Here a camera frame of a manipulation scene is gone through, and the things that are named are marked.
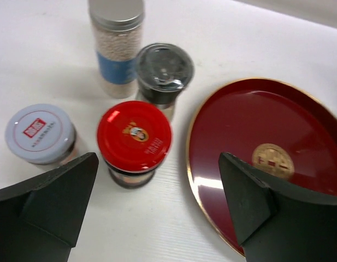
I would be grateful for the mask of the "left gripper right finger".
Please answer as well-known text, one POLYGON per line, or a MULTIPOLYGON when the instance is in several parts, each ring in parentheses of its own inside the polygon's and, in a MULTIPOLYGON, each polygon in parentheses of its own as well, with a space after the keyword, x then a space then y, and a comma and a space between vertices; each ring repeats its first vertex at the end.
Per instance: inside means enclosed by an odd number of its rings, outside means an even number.
POLYGON ((230 153, 218 160, 247 261, 337 261, 337 196, 267 174, 230 153))

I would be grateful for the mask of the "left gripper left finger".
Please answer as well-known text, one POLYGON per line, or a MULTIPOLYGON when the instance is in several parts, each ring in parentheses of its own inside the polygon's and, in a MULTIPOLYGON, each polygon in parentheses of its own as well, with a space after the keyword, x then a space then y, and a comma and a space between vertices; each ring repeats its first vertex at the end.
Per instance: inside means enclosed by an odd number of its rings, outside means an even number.
POLYGON ((76 246, 99 160, 89 152, 0 189, 0 261, 67 261, 76 246))

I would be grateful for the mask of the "red lid sauce jar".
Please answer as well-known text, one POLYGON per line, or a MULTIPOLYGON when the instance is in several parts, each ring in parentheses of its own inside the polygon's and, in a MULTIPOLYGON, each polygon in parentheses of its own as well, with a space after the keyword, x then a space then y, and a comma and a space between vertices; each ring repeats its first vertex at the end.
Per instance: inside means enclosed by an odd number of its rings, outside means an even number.
POLYGON ((140 188, 151 181, 172 144, 172 128, 162 111, 147 102, 119 103, 104 113, 97 144, 119 186, 140 188))

